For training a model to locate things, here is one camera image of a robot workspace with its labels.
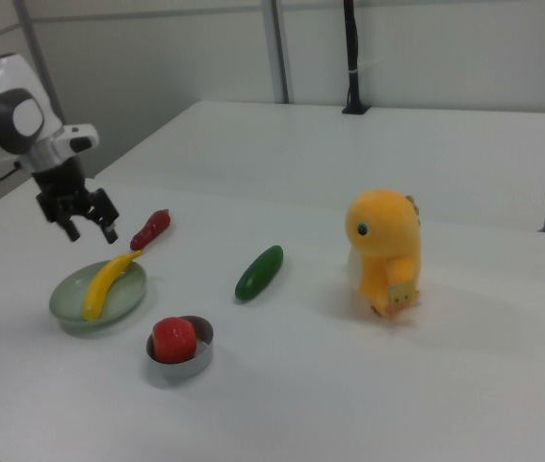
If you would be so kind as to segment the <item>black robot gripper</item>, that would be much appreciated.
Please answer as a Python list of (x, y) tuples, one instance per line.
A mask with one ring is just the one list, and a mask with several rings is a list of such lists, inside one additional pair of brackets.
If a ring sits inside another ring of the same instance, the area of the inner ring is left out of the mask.
[(119, 213), (103, 189), (87, 189), (79, 160), (66, 160), (57, 167), (34, 172), (32, 177), (40, 189), (37, 201), (47, 221), (58, 224), (72, 242), (80, 238), (73, 217), (93, 222), (108, 244), (118, 239), (115, 227)]

